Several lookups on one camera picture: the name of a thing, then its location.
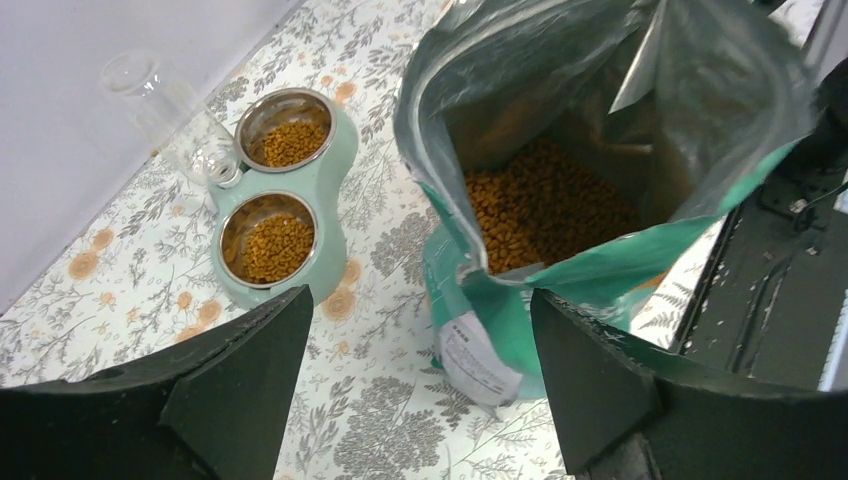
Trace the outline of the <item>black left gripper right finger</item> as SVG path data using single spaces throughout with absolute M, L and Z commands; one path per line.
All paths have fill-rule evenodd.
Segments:
M 531 320 L 566 471 L 578 479 L 843 479 L 847 395 L 672 354 L 537 289 Z

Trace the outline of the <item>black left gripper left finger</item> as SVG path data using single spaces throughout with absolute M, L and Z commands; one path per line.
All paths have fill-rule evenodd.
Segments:
M 313 318 L 307 286 L 83 380 L 1 392 L 5 479 L 270 479 Z

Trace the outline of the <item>green pet food bag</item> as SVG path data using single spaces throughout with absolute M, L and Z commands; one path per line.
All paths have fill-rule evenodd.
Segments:
M 473 402 L 541 399 L 530 298 L 628 331 L 655 283 L 816 119 L 801 48 L 746 1 L 457 1 L 400 83 L 440 217 L 435 359 Z

